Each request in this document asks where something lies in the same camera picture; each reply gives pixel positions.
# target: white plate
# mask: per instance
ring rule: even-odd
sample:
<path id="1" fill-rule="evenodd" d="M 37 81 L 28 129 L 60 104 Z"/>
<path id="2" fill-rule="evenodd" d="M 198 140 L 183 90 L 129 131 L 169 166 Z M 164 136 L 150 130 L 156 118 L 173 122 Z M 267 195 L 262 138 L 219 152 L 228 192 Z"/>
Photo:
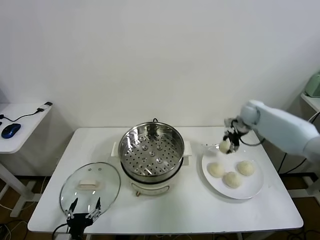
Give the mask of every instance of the white plate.
<path id="1" fill-rule="evenodd" d="M 246 151 L 238 150 L 236 153 L 224 154 L 218 149 L 213 152 L 206 152 L 202 158 L 202 171 L 208 182 L 223 195 L 233 199 L 250 199 L 256 196 L 263 184 L 264 174 L 257 164 L 257 162 L 250 157 Z M 244 176 L 237 170 L 237 163 L 241 161 L 250 161 L 254 165 L 255 172 L 251 176 Z M 228 187 L 222 177 L 216 178 L 210 175 L 208 172 L 208 165 L 211 163 L 221 163 L 224 166 L 225 172 L 236 172 L 242 179 L 242 185 L 236 189 Z"/>

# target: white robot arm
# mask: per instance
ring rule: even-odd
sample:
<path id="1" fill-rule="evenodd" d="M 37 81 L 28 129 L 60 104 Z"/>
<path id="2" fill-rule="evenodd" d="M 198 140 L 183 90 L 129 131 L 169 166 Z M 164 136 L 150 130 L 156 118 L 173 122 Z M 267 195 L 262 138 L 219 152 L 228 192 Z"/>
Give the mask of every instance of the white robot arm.
<path id="1" fill-rule="evenodd" d="M 240 138 L 256 130 L 283 152 L 320 163 L 320 134 L 316 127 L 288 112 L 251 100 L 242 107 L 239 116 L 225 119 L 224 125 L 230 128 L 223 138 L 231 142 L 227 153 L 237 151 Z"/>

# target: computer mouse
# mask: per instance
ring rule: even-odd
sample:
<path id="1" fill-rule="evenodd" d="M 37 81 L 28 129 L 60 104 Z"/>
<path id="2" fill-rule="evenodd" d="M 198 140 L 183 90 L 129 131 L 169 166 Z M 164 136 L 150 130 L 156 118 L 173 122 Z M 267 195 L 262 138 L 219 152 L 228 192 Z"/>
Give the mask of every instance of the computer mouse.
<path id="1" fill-rule="evenodd" d="M 19 123 L 12 123 L 8 126 L 6 126 L 2 132 L 1 132 L 1 137 L 3 137 L 4 139 L 9 139 L 12 138 L 16 132 L 18 132 L 18 130 L 21 128 L 21 124 Z"/>

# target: glass lid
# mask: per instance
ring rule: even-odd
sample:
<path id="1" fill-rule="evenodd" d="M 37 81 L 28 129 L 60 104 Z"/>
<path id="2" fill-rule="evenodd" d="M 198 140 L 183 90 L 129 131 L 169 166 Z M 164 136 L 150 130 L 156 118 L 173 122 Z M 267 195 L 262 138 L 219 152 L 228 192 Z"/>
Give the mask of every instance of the glass lid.
<path id="1" fill-rule="evenodd" d="M 76 202 L 73 213 L 91 213 L 100 199 L 101 214 L 116 200 L 121 186 L 117 169 L 105 162 L 84 165 L 70 175 L 60 192 L 60 207 L 64 214 Z"/>

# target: white table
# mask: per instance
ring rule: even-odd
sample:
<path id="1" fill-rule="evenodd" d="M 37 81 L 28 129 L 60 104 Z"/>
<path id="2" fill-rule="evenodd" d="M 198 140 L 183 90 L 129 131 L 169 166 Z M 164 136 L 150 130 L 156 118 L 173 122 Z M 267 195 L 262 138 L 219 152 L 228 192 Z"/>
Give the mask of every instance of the white table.
<path id="1" fill-rule="evenodd" d="M 28 229 L 33 232 L 53 232 L 66 217 L 60 209 L 59 194 L 66 178 L 79 167 L 94 162 L 114 165 L 121 177 L 119 195 L 112 207 L 90 227 L 86 234 L 197 234 L 274 231 L 300 228 L 303 220 L 262 146 L 248 151 L 264 172 L 261 192 L 249 200 L 236 200 L 217 193 L 201 170 L 200 143 L 219 143 L 223 127 L 177 127 L 185 141 L 191 142 L 192 157 L 177 175 L 177 186 L 158 196 L 140 195 L 130 187 L 120 166 L 120 160 L 109 157 L 113 143 L 119 141 L 127 128 L 80 128 L 67 146 L 33 215 Z M 251 132 L 248 143 L 258 142 Z M 270 233 L 255 233 L 266 237 Z"/>
<path id="2" fill-rule="evenodd" d="M 302 93 L 301 98 L 310 105 L 310 107 L 312 107 L 316 112 L 320 111 L 320 98 L 317 97 L 309 97 L 307 95 L 305 95 L 304 93 Z"/>
<path id="3" fill-rule="evenodd" d="M 37 108 L 44 103 L 2 103 L 0 104 L 0 114 L 5 117 L 15 120 L 22 115 L 33 114 Z M 21 124 L 21 128 L 16 132 L 12 138 L 4 139 L 0 137 L 0 154 L 14 154 L 27 141 L 28 137 L 35 130 L 41 120 L 47 115 L 51 107 L 45 111 L 38 112 L 32 116 L 26 116 L 19 119 L 16 123 Z M 0 133 L 2 130 L 12 124 L 11 121 L 3 118 L 0 120 Z M 0 192 L 0 199 L 8 190 L 9 186 L 20 194 L 20 198 L 15 204 L 10 213 L 10 217 L 17 217 L 20 214 L 26 202 L 38 202 L 41 194 L 32 192 L 35 181 L 30 181 L 27 186 L 23 185 L 10 171 L 8 171 L 2 164 L 0 164 L 0 179 L 5 181 L 6 185 Z"/>

